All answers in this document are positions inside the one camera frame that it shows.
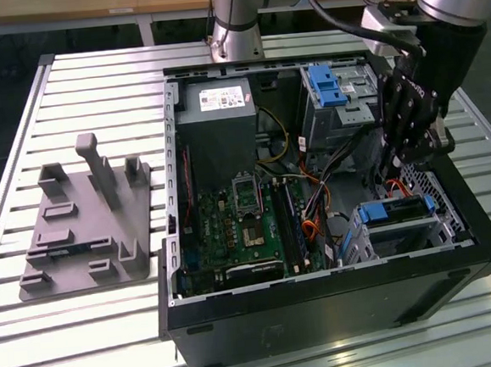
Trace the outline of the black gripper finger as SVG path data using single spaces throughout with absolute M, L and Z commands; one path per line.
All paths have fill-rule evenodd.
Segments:
M 393 96 L 393 149 L 401 164 L 415 159 L 417 143 L 429 126 L 429 94 L 410 80 L 399 81 Z
M 381 103 L 382 114 L 382 134 L 383 134 L 383 153 L 382 153 L 382 176 L 392 177 L 391 171 L 393 157 L 395 154 L 395 139 L 397 127 L 398 91 L 397 84 L 390 74 L 381 74 L 378 77 L 379 102 Z

